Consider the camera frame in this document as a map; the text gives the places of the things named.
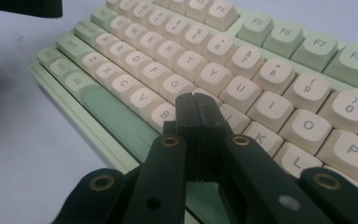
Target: key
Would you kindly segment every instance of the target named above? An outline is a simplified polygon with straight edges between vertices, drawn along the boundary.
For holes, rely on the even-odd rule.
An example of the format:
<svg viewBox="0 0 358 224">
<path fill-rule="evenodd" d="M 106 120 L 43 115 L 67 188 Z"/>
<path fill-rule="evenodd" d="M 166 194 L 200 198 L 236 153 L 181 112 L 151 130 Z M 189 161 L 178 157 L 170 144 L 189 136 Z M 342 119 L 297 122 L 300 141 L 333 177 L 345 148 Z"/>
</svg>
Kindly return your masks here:
<svg viewBox="0 0 358 224">
<path fill-rule="evenodd" d="M 123 63 L 123 68 L 133 77 L 139 79 L 145 66 L 153 62 L 149 56 L 143 54 L 141 51 L 134 51 L 126 57 Z"/>
<path fill-rule="evenodd" d="M 358 88 L 358 45 L 349 44 L 342 49 L 324 74 Z"/>
<path fill-rule="evenodd" d="M 222 113 L 225 120 L 228 122 L 232 132 L 235 134 L 241 134 L 251 120 L 240 111 L 234 109 L 228 104 L 220 105 L 220 112 Z"/>
<path fill-rule="evenodd" d="M 124 31 L 123 40 L 130 44 L 135 49 L 138 48 L 138 43 L 141 37 L 147 32 L 146 28 L 139 23 L 132 23 Z"/>
<path fill-rule="evenodd" d="M 152 126 L 156 131 L 162 133 L 164 122 L 173 121 L 176 118 L 175 107 L 168 102 L 162 103 L 155 110 L 153 110 L 148 124 Z"/>
<path fill-rule="evenodd" d="M 128 18 L 123 16 L 116 16 L 110 23 L 109 33 L 120 39 L 123 39 L 124 31 L 130 24 L 132 24 L 132 21 L 130 21 Z"/>
<path fill-rule="evenodd" d="M 266 152 L 273 157 L 283 143 L 283 139 L 263 125 L 252 121 L 243 132 L 253 138 Z"/>
<path fill-rule="evenodd" d="M 237 46 L 230 37 L 215 35 L 211 41 L 209 41 L 202 56 L 209 62 L 220 63 L 226 66 L 228 59 L 232 57 L 235 50 L 237 50 Z"/>
<path fill-rule="evenodd" d="M 131 95 L 143 86 L 144 84 L 135 79 L 135 77 L 124 74 L 113 81 L 111 92 L 123 102 L 123 104 L 128 105 Z"/>
<path fill-rule="evenodd" d="M 175 105 L 175 99 L 183 93 L 192 92 L 196 89 L 196 85 L 181 77 L 173 74 L 168 77 L 162 84 L 159 94 L 168 100 L 171 104 Z"/>
<path fill-rule="evenodd" d="M 238 12 L 232 3 L 216 0 L 205 17 L 205 24 L 217 30 L 226 31 L 238 17 Z"/>
<path fill-rule="evenodd" d="M 330 85 L 326 79 L 312 73 L 305 73 L 297 77 L 283 97 L 296 108 L 316 113 L 329 93 Z"/>
<path fill-rule="evenodd" d="M 358 91 L 333 92 L 319 112 L 333 127 L 358 133 Z"/>
<path fill-rule="evenodd" d="M 358 181 L 358 136 L 335 129 L 316 155 L 327 165 L 333 166 Z"/>
<path fill-rule="evenodd" d="M 165 41 L 165 38 L 162 35 L 159 35 L 156 32 L 149 31 L 144 36 L 138 44 L 138 50 L 148 55 L 150 58 L 155 57 L 156 49 Z"/>
<path fill-rule="evenodd" d="M 185 77 L 191 82 L 194 82 L 199 75 L 201 69 L 203 69 L 208 62 L 204 57 L 198 53 L 188 50 L 180 58 L 173 67 L 173 72 Z"/>
<path fill-rule="evenodd" d="M 277 132 L 292 114 L 294 107 L 276 93 L 265 91 L 248 112 L 248 117 Z"/>
<path fill-rule="evenodd" d="M 211 34 L 209 29 L 195 24 L 191 26 L 191 28 L 185 34 L 185 38 L 183 39 L 182 46 L 185 49 L 191 49 L 198 54 L 202 54 L 205 50 L 206 44 L 210 41 Z"/>
<path fill-rule="evenodd" d="M 165 30 L 162 35 L 165 38 L 180 44 L 182 43 L 182 39 L 184 38 L 188 28 L 190 28 L 190 24 L 188 23 L 187 19 L 182 17 L 173 17 L 165 25 Z"/>
<path fill-rule="evenodd" d="M 290 58 L 304 39 L 301 26 L 289 22 L 279 23 L 264 42 L 268 49 L 284 58 Z"/>
<path fill-rule="evenodd" d="M 173 66 L 183 53 L 185 53 L 185 49 L 182 46 L 174 41 L 167 40 L 158 48 L 155 59 L 173 69 Z"/>
<path fill-rule="evenodd" d="M 338 39 L 323 32 L 313 32 L 304 40 L 292 57 L 317 72 L 322 72 L 337 51 Z"/>
<path fill-rule="evenodd" d="M 91 21 L 103 28 L 110 30 L 110 22 L 117 16 L 117 13 L 108 7 L 97 7 L 91 13 Z"/>
<path fill-rule="evenodd" d="M 208 63 L 196 78 L 196 85 L 218 97 L 234 76 L 218 63 Z"/>
<path fill-rule="evenodd" d="M 259 73 L 254 78 L 254 82 L 263 91 L 272 91 L 282 95 L 295 77 L 292 65 L 272 58 L 261 67 Z"/>
<path fill-rule="evenodd" d="M 261 94 L 261 89 L 246 77 L 234 77 L 219 98 L 245 114 Z"/>
<path fill-rule="evenodd" d="M 242 46 L 227 63 L 227 69 L 234 76 L 243 76 L 252 79 L 264 63 L 264 57 L 257 49 Z"/>
<path fill-rule="evenodd" d="M 132 94 L 129 108 L 143 120 L 147 121 L 152 111 L 164 102 L 165 100 L 161 96 L 147 87 L 142 87 Z"/>
<path fill-rule="evenodd" d="M 153 91 L 158 92 L 162 83 L 173 75 L 173 71 L 158 62 L 152 62 L 144 68 L 140 80 Z"/>
<path fill-rule="evenodd" d="M 269 15 L 252 13 L 241 26 L 238 38 L 261 47 L 273 28 L 274 22 Z"/>
<path fill-rule="evenodd" d="M 308 110 L 298 109 L 283 126 L 280 136 L 315 155 L 331 129 L 327 120 Z"/>
<path fill-rule="evenodd" d="M 82 71 L 74 72 L 69 75 L 62 84 L 81 104 L 83 104 L 83 93 L 88 88 L 97 85 L 91 77 Z"/>
<path fill-rule="evenodd" d="M 113 81 L 124 74 L 125 72 L 123 69 L 114 63 L 108 62 L 98 67 L 95 80 L 111 91 Z"/>
<path fill-rule="evenodd" d="M 151 4 L 139 3 L 138 6 L 133 9 L 132 20 L 143 26 L 146 26 L 147 18 L 150 16 L 150 14 L 152 14 L 152 12 L 153 6 Z"/>
<path fill-rule="evenodd" d="M 322 167 L 322 162 L 303 149 L 285 142 L 274 160 L 288 174 L 300 178 L 301 172 L 311 167 Z"/>
<path fill-rule="evenodd" d="M 186 11 L 186 16 L 202 23 L 205 23 L 205 17 L 208 9 L 213 4 L 211 0 L 190 0 Z"/>
<path fill-rule="evenodd" d="M 151 31 L 162 34 L 169 18 L 170 13 L 167 10 L 158 8 L 150 15 L 146 27 Z"/>
</svg>

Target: keyboard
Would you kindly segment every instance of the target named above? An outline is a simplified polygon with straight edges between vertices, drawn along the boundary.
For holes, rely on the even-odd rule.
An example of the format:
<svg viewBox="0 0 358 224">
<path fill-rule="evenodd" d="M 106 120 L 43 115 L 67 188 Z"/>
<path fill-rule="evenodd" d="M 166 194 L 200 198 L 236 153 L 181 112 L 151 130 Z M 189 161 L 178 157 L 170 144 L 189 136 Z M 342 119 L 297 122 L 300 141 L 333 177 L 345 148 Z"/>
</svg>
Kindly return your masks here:
<svg viewBox="0 0 358 224">
<path fill-rule="evenodd" d="M 212 96 L 234 133 L 299 177 L 358 187 L 358 44 L 222 0 L 107 0 L 29 67 L 109 164 L 145 161 L 174 100 Z M 228 223 L 215 183 L 188 183 L 186 223 Z"/>
</svg>

